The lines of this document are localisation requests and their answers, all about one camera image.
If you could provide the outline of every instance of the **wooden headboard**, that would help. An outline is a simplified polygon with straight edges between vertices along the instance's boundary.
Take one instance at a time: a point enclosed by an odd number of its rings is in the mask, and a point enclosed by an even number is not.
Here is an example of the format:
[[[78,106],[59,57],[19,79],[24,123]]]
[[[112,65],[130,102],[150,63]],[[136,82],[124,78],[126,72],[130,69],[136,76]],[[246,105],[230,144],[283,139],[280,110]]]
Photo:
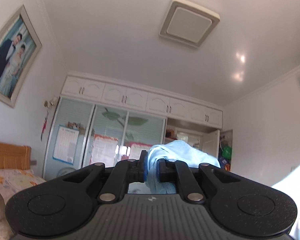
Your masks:
[[[0,143],[0,169],[30,169],[31,147]]]

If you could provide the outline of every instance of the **wedding photo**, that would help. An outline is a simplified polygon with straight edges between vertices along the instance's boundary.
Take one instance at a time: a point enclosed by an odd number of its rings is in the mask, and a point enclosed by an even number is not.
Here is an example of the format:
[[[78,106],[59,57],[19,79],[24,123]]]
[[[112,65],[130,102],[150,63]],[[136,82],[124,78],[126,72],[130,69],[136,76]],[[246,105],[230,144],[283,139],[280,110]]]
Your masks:
[[[14,107],[26,73],[41,46],[22,6],[0,30],[0,100],[7,105]]]
[[[36,45],[21,17],[0,42],[0,93],[11,98],[23,68]]]

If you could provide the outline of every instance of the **floral bedding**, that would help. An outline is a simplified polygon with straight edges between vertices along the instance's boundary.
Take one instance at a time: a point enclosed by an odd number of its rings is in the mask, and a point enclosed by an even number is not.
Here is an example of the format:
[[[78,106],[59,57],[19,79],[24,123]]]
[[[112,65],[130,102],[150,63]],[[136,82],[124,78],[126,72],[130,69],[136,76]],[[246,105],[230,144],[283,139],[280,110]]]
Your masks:
[[[15,193],[43,182],[45,180],[35,176],[32,170],[0,170],[0,194],[5,203]]]

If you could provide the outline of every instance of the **frosted glass door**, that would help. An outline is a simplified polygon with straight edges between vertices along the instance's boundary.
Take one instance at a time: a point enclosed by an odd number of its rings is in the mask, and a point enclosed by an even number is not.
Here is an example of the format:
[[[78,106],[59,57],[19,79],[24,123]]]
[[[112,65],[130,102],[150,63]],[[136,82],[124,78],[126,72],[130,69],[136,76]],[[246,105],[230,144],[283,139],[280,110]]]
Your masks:
[[[91,154],[98,154],[98,149],[93,149],[93,143],[95,138],[99,138],[104,141],[117,142],[117,147],[114,151],[107,151],[106,155],[112,156],[111,159],[107,161],[106,167],[112,167],[116,163],[117,155],[119,154],[119,147],[121,145],[121,139],[123,134],[123,129],[125,125],[125,119],[127,116],[127,111],[115,109],[111,107],[96,106],[96,111],[94,113],[94,121],[90,129],[90,136],[87,142],[85,157],[83,161],[83,166],[94,162],[104,162],[104,156],[100,156],[100,159],[91,158]]]
[[[152,145],[160,144],[164,121],[163,118],[130,112],[121,154],[139,159],[142,150],[148,151]]]
[[[73,170],[81,167],[83,152],[86,143],[86,136],[88,134],[89,125],[94,109],[93,104],[74,101],[62,98],[58,106],[58,112],[55,116],[55,123],[51,130],[48,151],[44,164],[44,179],[50,180],[62,176]],[[78,134],[77,143],[74,145],[73,163],[55,158],[55,147],[57,142],[57,135],[60,127],[71,129]]]

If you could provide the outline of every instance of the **sliding glass door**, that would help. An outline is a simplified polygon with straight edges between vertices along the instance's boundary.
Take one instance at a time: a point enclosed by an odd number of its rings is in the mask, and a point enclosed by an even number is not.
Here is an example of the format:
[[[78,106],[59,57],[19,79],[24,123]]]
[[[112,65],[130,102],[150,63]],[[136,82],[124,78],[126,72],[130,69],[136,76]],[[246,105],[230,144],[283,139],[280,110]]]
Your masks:
[[[45,156],[45,180],[81,168],[94,107],[89,103],[60,99]]]
[[[44,163],[46,180],[92,163],[114,166],[139,159],[142,150],[162,143],[165,119],[61,98]]]
[[[139,159],[142,150],[162,143],[165,119],[151,115],[130,112],[121,149],[123,159]]]
[[[115,165],[119,156],[127,111],[96,106],[89,131],[83,166],[103,162],[106,167]]]
[[[106,167],[162,142],[165,119],[105,106],[96,106],[83,167],[103,162]]]

